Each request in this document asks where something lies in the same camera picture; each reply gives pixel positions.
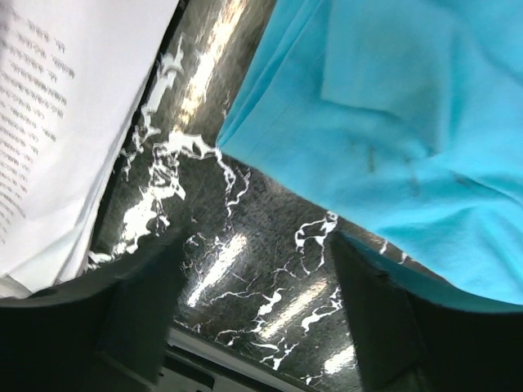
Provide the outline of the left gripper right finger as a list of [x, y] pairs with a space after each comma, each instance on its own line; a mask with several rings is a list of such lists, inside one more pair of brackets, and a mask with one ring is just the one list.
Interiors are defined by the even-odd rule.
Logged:
[[365, 391], [520, 391], [522, 308], [336, 232], [331, 253]]

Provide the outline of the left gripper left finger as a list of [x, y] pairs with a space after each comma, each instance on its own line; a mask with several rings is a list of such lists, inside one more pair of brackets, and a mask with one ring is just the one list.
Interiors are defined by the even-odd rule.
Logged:
[[25, 299], [1, 302], [4, 391], [150, 391], [186, 285], [185, 229]]

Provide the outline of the turquoise t-shirt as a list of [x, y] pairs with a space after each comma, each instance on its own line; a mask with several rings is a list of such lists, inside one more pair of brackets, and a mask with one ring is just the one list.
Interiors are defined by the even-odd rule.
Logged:
[[278, 1], [220, 150], [522, 302], [522, 4]]

